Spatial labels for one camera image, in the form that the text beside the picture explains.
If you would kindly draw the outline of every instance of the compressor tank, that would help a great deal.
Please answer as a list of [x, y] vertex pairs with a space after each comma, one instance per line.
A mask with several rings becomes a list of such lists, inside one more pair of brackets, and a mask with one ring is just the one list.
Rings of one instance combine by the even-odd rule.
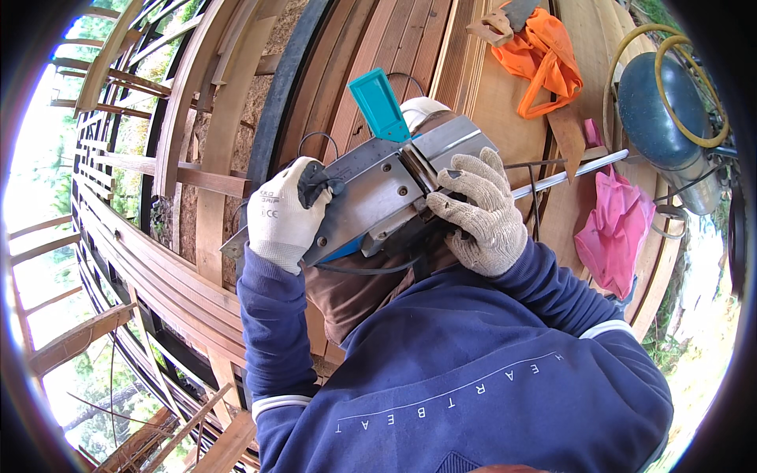
[[[689, 73], [665, 56], [661, 77], [678, 119], [693, 134], [709, 137], [707, 113]], [[673, 189], [695, 181], [715, 166], [707, 159], [705, 149], [684, 136], [668, 115], [657, 91], [655, 53], [639, 54], [626, 66], [618, 87], [618, 112], [631, 143]], [[712, 213], [720, 201], [717, 173], [678, 196], [692, 212]]]

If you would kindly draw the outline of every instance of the knit cotton glove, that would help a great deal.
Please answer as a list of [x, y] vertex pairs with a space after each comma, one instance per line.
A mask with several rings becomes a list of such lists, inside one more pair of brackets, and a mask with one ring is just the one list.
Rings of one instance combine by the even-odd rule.
[[332, 188], [324, 187], [311, 207], [301, 199], [298, 184], [308, 168], [322, 165], [312, 157], [299, 157], [289, 168], [263, 184], [247, 204], [250, 249], [259, 257], [300, 274], [299, 262], [316, 237], [323, 221], [326, 205], [331, 202]]
[[[483, 276], [500, 276], [515, 264], [528, 240], [502, 160], [494, 150], [484, 148], [481, 159], [456, 154], [452, 167], [439, 172], [439, 184], [478, 206], [432, 192], [426, 198], [428, 208], [460, 227], [446, 242], [463, 266]], [[463, 237], [463, 230], [470, 234], [468, 238]]]

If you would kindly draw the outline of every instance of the person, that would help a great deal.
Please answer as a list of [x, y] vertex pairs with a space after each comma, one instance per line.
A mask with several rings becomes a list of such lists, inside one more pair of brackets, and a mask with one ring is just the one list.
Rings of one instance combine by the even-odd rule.
[[[300, 202], [311, 162], [298, 158], [248, 204], [237, 294], [261, 471], [638, 471], [661, 453], [665, 378], [623, 313], [528, 237], [497, 153], [456, 155], [439, 172], [477, 205], [428, 195], [459, 229], [429, 242], [434, 272], [414, 284], [412, 270], [303, 271], [333, 198], [324, 188]], [[346, 352], [322, 387], [306, 298]]]

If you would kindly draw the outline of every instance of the teal plastic handle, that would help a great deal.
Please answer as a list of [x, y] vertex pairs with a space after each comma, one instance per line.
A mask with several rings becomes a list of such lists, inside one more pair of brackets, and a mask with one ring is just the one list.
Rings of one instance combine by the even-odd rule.
[[398, 143], [410, 139], [400, 105], [382, 68], [363, 74], [347, 87], [375, 137]]

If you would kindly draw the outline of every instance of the brown pants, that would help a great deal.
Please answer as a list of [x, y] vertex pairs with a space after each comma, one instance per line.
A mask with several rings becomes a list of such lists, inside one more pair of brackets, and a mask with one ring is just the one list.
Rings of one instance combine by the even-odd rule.
[[[457, 263], [457, 258], [444, 243], [443, 235], [430, 240], [426, 256], [431, 272]], [[361, 269], [391, 268], [405, 263], [407, 258], [406, 254], [389, 258], [383, 252], [365, 258], [357, 252], [329, 264]], [[304, 274], [307, 300], [323, 314], [326, 338], [336, 345], [340, 345], [368, 316], [415, 282], [413, 268], [391, 274], [352, 275], [314, 266], [305, 268]]]

